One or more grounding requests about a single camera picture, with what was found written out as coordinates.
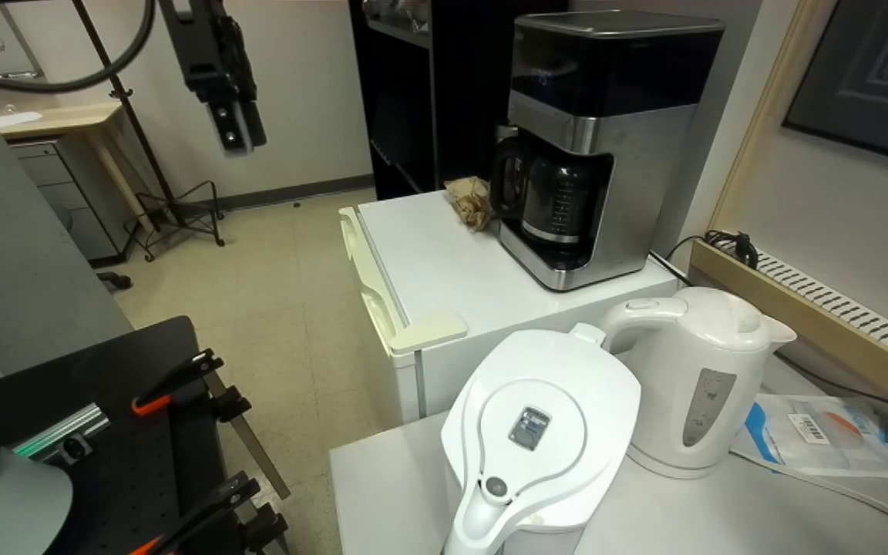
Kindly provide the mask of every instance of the black stand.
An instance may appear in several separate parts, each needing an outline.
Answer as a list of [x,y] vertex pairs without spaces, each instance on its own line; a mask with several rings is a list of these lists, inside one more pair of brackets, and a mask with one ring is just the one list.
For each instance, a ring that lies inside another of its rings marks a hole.
[[[105,68],[111,68],[111,54],[107,54],[107,49],[105,49],[102,38],[99,38],[99,29],[97,29],[94,16],[87,11],[84,0],[74,0],[74,10],[78,10],[78,18],[79,18],[87,38],[91,38],[94,47],[97,47],[97,54],[102,57]],[[146,154],[146,160],[147,160],[147,166],[152,166],[152,173],[153,173],[153,178],[159,178],[159,184],[162,184],[162,198],[147,198],[147,199],[165,203],[165,205],[168,205],[168,219],[169,219],[165,229],[159,229],[153,236],[143,236],[143,239],[137,236],[137,242],[146,250],[146,261],[159,260],[159,250],[153,250],[153,247],[165,242],[165,250],[169,250],[173,242],[179,242],[179,236],[183,236],[186,230],[188,230],[188,235],[209,235],[218,247],[225,247],[225,239],[221,239],[221,235],[218,235],[218,219],[221,219],[221,210],[218,210],[218,184],[215,184],[215,181],[197,181],[193,187],[188,187],[186,195],[175,198],[173,187],[169,187],[169,181],[168,181],[168,176],[165,176],[165,166],[162,166],[152,141],[147,141],[147,136],[146,136],[146,130],[143,130],[143,123],[139,123],[139,113],[137,113],[137,108],[132,108],[132,101],[129,101],[132,89],[128,89],[117,75],[111,75],[111,96],[125,105],[125,111],[128,111],[128,116],[129,116],[129,127],[132,127],[132,133],[137,133],[137,139],[139,139],[139,145],[143,145],[143,154]],[[188,221],[188,217],[186,217],[186,210],[179,205],[179,199],[205,191],[205,187],[209,191],[206,219]]]

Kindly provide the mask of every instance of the white table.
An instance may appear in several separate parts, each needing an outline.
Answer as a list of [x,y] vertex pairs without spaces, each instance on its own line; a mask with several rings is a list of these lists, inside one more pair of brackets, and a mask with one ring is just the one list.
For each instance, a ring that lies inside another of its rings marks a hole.
[[[805,390],[776,369],[771,390]],[[437,555],[450,528],[440,422],[432,415],[329,454],[346,555]],[[833,482],[888,501],[888,482]],[[844,495],[725,459],[703,482],[622,462],[576,555],[882,555],[888,519]]]

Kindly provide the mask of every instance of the black coffee maker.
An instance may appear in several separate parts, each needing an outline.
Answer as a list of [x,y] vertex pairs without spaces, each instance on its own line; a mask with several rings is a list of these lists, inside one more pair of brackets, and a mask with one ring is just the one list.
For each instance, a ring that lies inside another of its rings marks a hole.
[[629,10],[514,22],[492,199],[543,286],[645,266],[720,40],[716,18]]

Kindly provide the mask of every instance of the white electric kettle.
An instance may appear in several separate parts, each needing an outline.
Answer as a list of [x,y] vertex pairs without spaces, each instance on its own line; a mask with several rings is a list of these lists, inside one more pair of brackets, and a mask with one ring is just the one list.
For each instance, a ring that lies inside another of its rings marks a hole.
[[709,286],[631,298],[600,322],[606,349],[642,382],[629,456],[652,471],[703,478],[746,422],[769,358],[797,332],[751,302]]

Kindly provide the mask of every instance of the gray floor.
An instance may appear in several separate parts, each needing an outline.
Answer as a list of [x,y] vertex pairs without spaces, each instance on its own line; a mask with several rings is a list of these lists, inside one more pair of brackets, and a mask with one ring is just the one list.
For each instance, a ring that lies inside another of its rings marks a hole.
[[[153,261],[117,266],[137,279],[114,297],[132,326],[188,313],[201,346],[221,353],[225,382],[252,402],[250,422],[292,491],[269,498],[300,555],[341,552],[326,450],[396,422],[391,376],[338,236],[337,210],[365,199],[374,191],[230,210],[221,250],[191,236]],[[256,474],[230,427],[221,447],[230,471]]]

